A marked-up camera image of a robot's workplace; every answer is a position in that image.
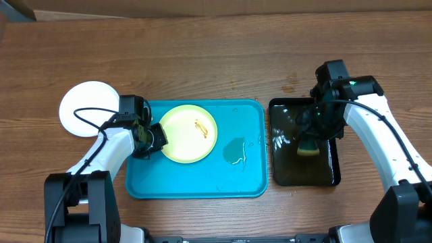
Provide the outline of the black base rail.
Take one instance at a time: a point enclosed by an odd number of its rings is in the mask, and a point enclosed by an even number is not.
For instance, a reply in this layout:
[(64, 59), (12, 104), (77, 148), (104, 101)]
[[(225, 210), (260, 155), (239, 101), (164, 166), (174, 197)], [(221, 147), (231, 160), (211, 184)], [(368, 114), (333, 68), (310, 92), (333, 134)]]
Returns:
[(150, 243), (336, 243), (334, 236), (330, 234), (296, 234), (295, 236), (282, 237), (257, 237), (257, 238), (182, 238), (176, 237), (152, 237), (145, 242)]

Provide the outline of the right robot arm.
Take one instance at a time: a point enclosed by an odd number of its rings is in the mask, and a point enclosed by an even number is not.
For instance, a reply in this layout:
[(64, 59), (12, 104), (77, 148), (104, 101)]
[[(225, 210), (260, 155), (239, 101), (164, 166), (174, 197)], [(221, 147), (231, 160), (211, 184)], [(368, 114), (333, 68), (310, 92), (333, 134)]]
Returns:
[(362, 141), (385, 195), (365, 223), (331, 228), (324, 242), (430, 242), (431, 165), (392, 115), (373, 76), (351, 77), (342, 60), (315, 71), (312, 105), (298, 112), (299, 155), (316, 155), (320, 140), (341, 138), (345, 126)]

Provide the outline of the yellow plate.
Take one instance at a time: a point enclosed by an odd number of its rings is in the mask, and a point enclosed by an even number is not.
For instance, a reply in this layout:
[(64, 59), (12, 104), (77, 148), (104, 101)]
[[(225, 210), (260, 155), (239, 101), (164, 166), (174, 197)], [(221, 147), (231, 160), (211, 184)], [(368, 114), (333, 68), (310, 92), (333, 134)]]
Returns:
[(162, 153), (177, 163), (195, 163), (204, 159), (217, 142), (215, 119), (197, 105), (174, 107), (159, 123), (167, 138)]

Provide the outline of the black water tray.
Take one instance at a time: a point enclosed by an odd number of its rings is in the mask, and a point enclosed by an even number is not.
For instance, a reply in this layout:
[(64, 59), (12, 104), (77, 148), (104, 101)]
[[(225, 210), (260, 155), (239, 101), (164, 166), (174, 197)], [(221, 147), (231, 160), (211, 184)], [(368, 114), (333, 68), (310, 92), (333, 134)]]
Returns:
[(269, 102), (273, 179), (280, 186), (337, 186), (341, 181), (335, 139), (317, 143), (319, 154), (297, 154), (295, 116), (312, 98), (274, 98)]

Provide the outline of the green yellow sponge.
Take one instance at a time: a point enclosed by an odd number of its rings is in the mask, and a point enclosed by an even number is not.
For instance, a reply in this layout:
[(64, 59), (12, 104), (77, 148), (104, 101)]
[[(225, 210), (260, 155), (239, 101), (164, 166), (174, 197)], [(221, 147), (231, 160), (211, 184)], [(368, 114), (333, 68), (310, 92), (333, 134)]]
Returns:
[(311, 139), (302, 139), (298, 142), (297, 155), (312, 157), (319, 155), (320, 150), (317, 142)]

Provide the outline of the white plate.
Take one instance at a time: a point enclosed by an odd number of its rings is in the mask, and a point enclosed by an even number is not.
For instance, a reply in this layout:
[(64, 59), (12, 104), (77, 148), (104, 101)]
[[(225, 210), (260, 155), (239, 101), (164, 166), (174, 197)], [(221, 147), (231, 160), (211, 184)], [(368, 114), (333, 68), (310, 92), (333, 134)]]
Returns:
[(73, 135), (93, 137), (98, 130), (74, 115), (80, 108), (92, 108), (76, 114), (99, 127), (119, 110), (119, 95), (110, 85), (92, 80), (74, 86), (62, 98), (59, 106), (61, 125)]

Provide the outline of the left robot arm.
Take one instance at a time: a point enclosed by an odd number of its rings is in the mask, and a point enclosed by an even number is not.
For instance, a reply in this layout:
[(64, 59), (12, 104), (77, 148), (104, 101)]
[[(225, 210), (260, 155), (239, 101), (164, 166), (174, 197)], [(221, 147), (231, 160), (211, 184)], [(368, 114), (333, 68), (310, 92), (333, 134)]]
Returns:
[(120, 221), (113, 179), (128, 157), (150, 159), (167, 144), (149, 102), (122, 95), (119, 109), (97, 126), (97, 140), (75, 167), (44, 183), (45, 243), (151, 242), (148, 231)]

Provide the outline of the teal plastic tray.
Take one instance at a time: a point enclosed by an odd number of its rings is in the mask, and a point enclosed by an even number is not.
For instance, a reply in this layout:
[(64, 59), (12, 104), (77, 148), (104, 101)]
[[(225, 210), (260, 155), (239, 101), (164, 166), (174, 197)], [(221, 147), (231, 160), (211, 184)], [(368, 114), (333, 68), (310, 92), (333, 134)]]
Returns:
[(153, 120), (179, 105), (197, 105), (215, 119), (218, 137), (200, 161), (177, 163), (157, 152), (128, 158), (126, 190), (137, 199), (258, 197), (267, 189), (265, 112), (252, 99), (159, 100)]

